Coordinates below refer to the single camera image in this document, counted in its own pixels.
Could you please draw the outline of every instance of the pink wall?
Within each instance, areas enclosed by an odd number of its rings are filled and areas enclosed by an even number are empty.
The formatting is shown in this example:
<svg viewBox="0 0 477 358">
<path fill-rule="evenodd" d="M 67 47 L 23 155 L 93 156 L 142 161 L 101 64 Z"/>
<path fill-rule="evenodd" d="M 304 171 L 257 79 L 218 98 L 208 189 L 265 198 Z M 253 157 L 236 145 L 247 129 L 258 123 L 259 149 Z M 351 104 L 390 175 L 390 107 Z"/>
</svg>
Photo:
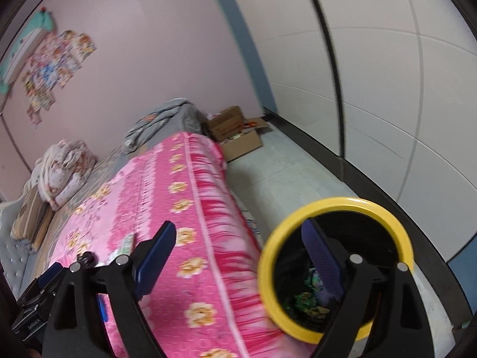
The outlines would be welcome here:
<svg viewBox="0 0 477 358">
<path fill-rule="evenodd" d="M 174 97 L 217 112 L 240 105 L 261 115 L 249 75 L 215 0 L 44 0 L 58 31 L 92 36 L 98 47 L 35 130 L 20 80 L 5 118 L 29 165 L 60 139 L 81 138 L 102 157 L 149 110 Z"/>
<path fill-rule="evenodd" d="M 30 172 L 21 162 L 0 122 L 0 197 L 5 200 L 18 198 L 29 177 Z"/>
</svg>

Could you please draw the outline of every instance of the gray tufted headboard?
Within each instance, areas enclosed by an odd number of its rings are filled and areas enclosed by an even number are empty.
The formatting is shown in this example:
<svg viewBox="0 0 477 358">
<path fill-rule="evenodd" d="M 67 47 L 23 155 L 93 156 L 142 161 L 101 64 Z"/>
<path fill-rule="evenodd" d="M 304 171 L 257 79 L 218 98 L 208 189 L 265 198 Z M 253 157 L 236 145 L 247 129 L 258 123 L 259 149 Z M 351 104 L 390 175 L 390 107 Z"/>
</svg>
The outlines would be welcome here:
<svg viewBox="0 0 477 358">
<path fill-rule="evenodd" d="M 0 262 L 5 278 L 16 298 L 20 296 L 23 275 L 30 252 L 28 248 L 10 237 L 10 230 L 21 209 L 23 198 L 0 204 Z"/>
</svg>

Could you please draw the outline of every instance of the pink ruffled fabric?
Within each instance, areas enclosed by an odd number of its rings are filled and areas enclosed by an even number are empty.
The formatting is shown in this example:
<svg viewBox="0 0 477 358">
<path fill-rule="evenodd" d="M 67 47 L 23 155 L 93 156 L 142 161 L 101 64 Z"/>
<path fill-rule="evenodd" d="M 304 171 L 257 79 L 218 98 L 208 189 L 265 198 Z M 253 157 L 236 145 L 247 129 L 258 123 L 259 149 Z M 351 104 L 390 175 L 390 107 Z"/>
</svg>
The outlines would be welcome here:
<svg viewBox="0 0 477 358">
<path fill-rule="evenodd" d="M 308 358 L 267 317 L 257 287 L 259 249 L 228 192 L 218 146 L 201 135 L 171 136 L 133 159 L 70 218 L 51 263 L 67 266 L 78 252 L 106 262 L 124 236 L 135 244 L 165 220 L 177 242 L 143 314 L 169 358 Z M 109 303 L 114 353 L 127 357 Z"/>
</svg>

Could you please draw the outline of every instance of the tiled floor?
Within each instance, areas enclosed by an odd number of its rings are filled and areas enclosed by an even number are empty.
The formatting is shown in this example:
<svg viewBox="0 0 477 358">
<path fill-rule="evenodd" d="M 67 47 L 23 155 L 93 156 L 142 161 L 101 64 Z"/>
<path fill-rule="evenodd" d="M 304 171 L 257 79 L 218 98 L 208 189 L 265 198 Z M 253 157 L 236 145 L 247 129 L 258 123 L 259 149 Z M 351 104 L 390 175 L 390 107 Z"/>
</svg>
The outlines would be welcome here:
<svg viewBox="0 0 477 358">
<path fill-rule="evenodd" d="M 356 196 L 344 183 L 275 127 L 261 135 L 264 146 L 229 163 L 227 181 L 257 220 L 263 239 L 296 209 L 318 199 Z M 436 293 L 416 265 L 414 278 L 428 312 L 436 358 L 454 345 L 452 326 Z M 358 357 L 356 343 L 350 357 Z"/>
</svg>

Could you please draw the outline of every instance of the yellow trash can rim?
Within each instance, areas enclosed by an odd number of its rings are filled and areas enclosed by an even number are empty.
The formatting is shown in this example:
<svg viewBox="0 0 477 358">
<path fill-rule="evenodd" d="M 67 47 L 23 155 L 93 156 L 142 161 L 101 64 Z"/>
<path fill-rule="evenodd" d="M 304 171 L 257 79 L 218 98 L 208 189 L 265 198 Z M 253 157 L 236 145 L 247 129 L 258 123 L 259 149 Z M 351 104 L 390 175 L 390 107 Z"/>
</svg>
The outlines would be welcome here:
<svg viewBox="0 0 477 358">
<path fill-rule="evenodd" d="M 275 294 L 273 272 L 278 254 L 291 234 L 307 218 L 333 211 L 354 211 L 377 221 L 393 239 L 399 260 L 406 263 L 411 271 L 414 268 L 413 249 L 406 230 L 393 214 L 376 203 L 357 197 L 333 197 L 310 203 L 290 214 L 271 233 L 263 248 L 258 262 L 258 289 L 263 305 L 275 324 L 292 337 L 311 344 L 318 344 L 323 333 L 298 325 L 286 314 Z M 367 337 L 372 325 L 372 321 L 362 325 L 356 340 Z"/>
</svg>

